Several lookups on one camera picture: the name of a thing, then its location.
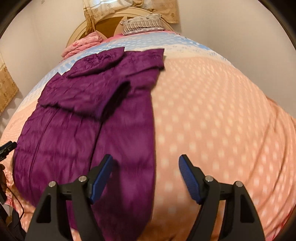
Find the person's hand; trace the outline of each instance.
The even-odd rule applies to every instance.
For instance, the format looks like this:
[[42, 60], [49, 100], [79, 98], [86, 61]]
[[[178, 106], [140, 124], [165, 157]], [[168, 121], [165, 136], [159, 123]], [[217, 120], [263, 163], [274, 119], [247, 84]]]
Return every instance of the person's hand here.
[[5, 177], [5, 174], [3, 172], [3, 170], [5, 169], [5, 167], [0, 164], [0, 186], [1, 186], [1, 189], [3, 190], [3, 192], [6, 192], [6, 177]]

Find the curtain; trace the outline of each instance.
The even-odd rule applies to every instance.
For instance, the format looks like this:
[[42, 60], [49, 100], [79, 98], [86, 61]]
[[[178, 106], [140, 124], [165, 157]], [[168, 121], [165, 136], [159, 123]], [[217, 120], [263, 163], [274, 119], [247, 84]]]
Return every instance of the curtain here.
[[95, 30], [95, 25], [109, 14], [126, 7], [140, 7], [160, 13], [168, 23], [179, 22], [177, 0], [83, 0], [87, 22], [85, 35]]
[[18, 91], [0, 54], [0, 115]]

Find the curtain floral pattern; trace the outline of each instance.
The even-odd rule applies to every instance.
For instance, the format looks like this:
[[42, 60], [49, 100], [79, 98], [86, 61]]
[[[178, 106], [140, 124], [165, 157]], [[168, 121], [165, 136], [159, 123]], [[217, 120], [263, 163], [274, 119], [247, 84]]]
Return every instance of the curtain floral pattern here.
[[0, 115], [18, 91], [0, 54]]
[[95, 30], [95, 25], [109, 14], [126, 7], [140, 7], [160, 13], [168, 23], [179, 22], [177, 0], [83, 0], [87, 26], [85, 35]]

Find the striped pillow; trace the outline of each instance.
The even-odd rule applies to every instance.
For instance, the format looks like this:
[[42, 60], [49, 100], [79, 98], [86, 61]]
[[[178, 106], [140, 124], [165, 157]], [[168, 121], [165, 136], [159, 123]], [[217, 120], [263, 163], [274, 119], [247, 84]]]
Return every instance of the striped pillow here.
[[160, 14], [150, 14], [121, 21], [123, 35], [164, 30]]

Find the bed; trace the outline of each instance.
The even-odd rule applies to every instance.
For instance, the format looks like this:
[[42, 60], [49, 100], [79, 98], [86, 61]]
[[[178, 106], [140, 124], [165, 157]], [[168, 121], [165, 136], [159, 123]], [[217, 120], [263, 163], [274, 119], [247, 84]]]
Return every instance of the bed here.
[[[165, 22], [166, 31], [120, 35], [123, 18], [146, 15], [128, 8], [96, 25], [104, 42], [59, 63], [25, 97], [7, 125], [0, 145], [17, 141], [34, 111], [46, 83], [65, 73], [88, 55], [115, 47], [125, 50], [165, 49], [165, 71], [153, 89], [156, 184], [151, 221], [139, 240], [186, 240], [199, 206], [190, 198], [178, 170], [178, 157], [186, 153], [195, 166], [219, 182], [241, 180], [260, 216], [267, 240], [281, 230], [296, 203], [296, 121], [218, 53], [180, 36]], [[82, 23], [67, 45], [84, 36]], [[28, 229], [34, 207], [15, 188], [13, 153], [2, 163], [8, 186], [22, 203], [21, 219]], [[16, 198], [8, 204], [19, 214]], [[213, 239], [217, 238], [224, 206], [221, 202]], [[74, 240], [79, 234], [72, 230]]]

